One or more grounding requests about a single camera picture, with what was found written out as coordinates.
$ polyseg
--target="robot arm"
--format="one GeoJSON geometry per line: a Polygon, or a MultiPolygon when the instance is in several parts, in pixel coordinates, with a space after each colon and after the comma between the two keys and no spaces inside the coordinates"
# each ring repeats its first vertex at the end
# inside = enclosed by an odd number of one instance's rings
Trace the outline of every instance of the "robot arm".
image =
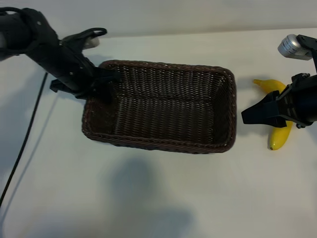
{"type": "Polygon", "coordinates": [[[26,54],[57,78],[51,83],[53,91],[65,91],[81,99],[95,96],[107,102],[110,100],[107,84],[119,79],[118,72],[95,67],[82,54],[87,44],[106,33],[104,28],[92,28],[59,40],[40,12],[3,7],[0,8],[0,60],[26,54]]]}
{"type": "MultiPolygon", "coordinates": [[[[279,52],[288,58],[299,60],[314,59],[317,70],[317,39],[289,35],[280,46],[279,52]]],[[[317,75],[300,73],[292,77],[292,83],[279,94],[278,91],[266,95],[259,103],[242,112],[244,124],[267,124],[285,127],[286,121],[304,128],[317,120],[317,75]]]]}

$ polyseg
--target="yellow banana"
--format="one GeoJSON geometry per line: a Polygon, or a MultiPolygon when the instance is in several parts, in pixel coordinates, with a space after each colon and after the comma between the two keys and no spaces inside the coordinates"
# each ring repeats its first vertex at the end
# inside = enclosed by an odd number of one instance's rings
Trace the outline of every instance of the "yellow banana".
{"type": "MultiPolygon", "coordinates": [[[[279,93],[281,93],[286,87],[283,83],[274,79],[269,79],[269,80],[255,79],[253,80],[253,82],[259,85],[266,93],[270,93],[275,90],[278,90],[279,93]]],[[[278,150],[285,144],[289,136],[289,133],[291,132],[293,122],[287,120],[286,125],[287,126],[283,128],[277,128],[277,127],[273,128],[273,132],[269,140],[269,148],[271,150],[278,150]]]]}
{"type": "Polygon", "coordinates": [[[269,79],[269,80],[255,79],[253,80],[253,82],[259,85],[265,91],[265,93],[270,93],[276,90],[278,90],[279,93],[281,93],[286,87],[283,83],[275,79],[269,79]]]}

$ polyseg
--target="black cable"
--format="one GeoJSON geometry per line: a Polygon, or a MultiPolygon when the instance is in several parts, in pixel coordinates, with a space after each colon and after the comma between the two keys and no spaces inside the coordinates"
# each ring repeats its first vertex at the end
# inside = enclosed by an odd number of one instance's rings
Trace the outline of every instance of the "black cable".
{"type": "Polygon", "coordinates": [[[29,123],[29,127],[28,127],[28,130],[26,131],[26,134],[25,134],[25,137],[24,137],[24,141],[23,141],[23,144],[21,146],[18,158],[15,161],[15,164],[13,166],[13,169],[11,171],[9,179],[6,182],[5,188],[4,188],[3,192],[2,192],[2,195],[1,195],[1,198],[0,198],[0,208],[2,206],[2,202],[3,202],[4,196],[5,196],[8,188],[9,188],[10,182],[11,182],[11,180],[13,178],[14,172],[15,172],[16,168],[18,167],[18,164],[19,164],[20,159],[22,157],[26,142],[28,141],[28,138],[29,138],[29,135],[30,135],[30,131],[31,131],[31,128],[32,128],[32,125],[33,125],[33,121],[34,121],[34,118],[35,118],[35,113],[36,113],[36,110],[38,109],[38,105],[39,105],[39,102],[40,102],[40,98],[41,98],[41,95],[42,95],[43,88],[44,88],[44,85],[45,85],[47,77],[48,77],[48,73],[45,73],[44,77],[43,77],[42,85],[41,85],[39,93],[38,93],[38,97],[37,97],[35,105],[34,105],[34,109],[33,109],[33,112],[32,112],[32,116],[31,116],[31,120],[30,120],[30,123],[29,123]]]}

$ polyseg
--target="white table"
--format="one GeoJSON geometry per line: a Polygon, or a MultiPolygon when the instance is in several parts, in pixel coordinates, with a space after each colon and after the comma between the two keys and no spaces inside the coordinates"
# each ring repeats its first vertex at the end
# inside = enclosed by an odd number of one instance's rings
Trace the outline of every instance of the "white table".
{"type": "MultiPolygon", "coordinates": [[[[270,151],[270,127],[241,118],[264,97],[252,79],[287,84],[297,73],[316,73],[312,61],[277,51],[291,33],[317,37],[317,29],[290,29],[104,38],[85,51],[95,64],[148,60],[230,69],[237,83],[236,142],[223,154],[190,155],[91,141],[81,132],[84,101],[50,91],[50,77],[1,210],[3,237],[316,237],[317,125],[294,128],[283,148],[270,151]]],[[[3,187],[43,72],[26,57],[0,67],[3,187]]]]}

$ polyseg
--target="white wall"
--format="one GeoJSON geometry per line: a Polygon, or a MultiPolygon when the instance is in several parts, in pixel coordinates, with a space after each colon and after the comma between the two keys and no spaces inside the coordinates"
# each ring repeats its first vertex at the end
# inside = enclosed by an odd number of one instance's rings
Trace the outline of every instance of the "white wall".
{"type": "Polygon", "coordinates": [[[40,10],[61,36],[90,27],[112,36],[315,28],[316,0],[0,0],[40,10]]]}

